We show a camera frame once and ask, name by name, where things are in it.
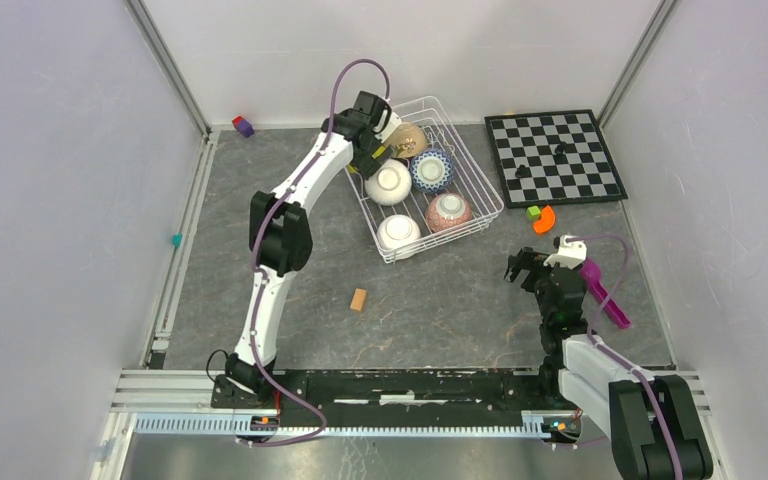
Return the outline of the blue patterned bowl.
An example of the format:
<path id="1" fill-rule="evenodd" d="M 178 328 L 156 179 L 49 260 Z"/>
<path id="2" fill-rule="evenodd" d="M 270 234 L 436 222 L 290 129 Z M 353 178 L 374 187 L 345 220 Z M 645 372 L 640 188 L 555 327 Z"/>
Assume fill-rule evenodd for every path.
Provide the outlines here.
<path id="1" fill-rule="evenodd" d="M 453 158 L 440 148 L 430 148 L 415 156 L 409 165 L 412 186 L 425 194 L 439 195 L 454 181 Z"/>

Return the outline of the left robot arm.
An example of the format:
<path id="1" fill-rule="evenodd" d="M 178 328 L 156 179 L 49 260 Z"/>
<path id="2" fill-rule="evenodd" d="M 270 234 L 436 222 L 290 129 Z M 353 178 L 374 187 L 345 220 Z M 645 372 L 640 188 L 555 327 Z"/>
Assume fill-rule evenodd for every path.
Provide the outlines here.
<path id="1" fill-rule="evenodd" d="M 272 191 L 252 196 L 253 291 L 241 338 L 217 379 L 233 386 L 248 406 L 266 405 L 276 389 L 271 373 L 277 333 L 292 283 L 313 250 L 312 207 L 346 167 L 366 177 L 376 173 L 391 154 L 386 140 L 402 122 L 388 106 L 334 114 L 323 121 L 311 150 L 293 172 Z"/>

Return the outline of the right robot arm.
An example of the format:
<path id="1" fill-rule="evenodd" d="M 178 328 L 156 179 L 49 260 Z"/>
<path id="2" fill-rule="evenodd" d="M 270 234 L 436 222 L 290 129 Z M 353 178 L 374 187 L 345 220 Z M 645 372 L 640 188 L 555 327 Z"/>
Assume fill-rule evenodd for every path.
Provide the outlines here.
<path id="1" fill-rule="evenodd" d="M 551 408 L 569 402 L 609 440 L 624 479 L 710 479 L 715 462 L 689 384 L 658 375 L 610 348 L 583 314 L 582 260 L 529 247 L 509 256 L 505 278 L 525 278 L 540 313 L 545 352 L 537 392 Z"/>

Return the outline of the white ribbed bowl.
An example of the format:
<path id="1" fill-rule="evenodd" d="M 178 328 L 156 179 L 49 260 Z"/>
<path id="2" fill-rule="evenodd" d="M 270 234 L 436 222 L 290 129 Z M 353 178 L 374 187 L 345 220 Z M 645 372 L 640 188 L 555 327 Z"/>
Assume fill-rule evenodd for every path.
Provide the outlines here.
<path id="1" fill-rule="evenodd" d="M 403 202 L 411 193 L 412 178 L 408 168 L 399 160 L 387 160 L 364 182 L 366 195 L 375 203 L 393 206 Z"/>

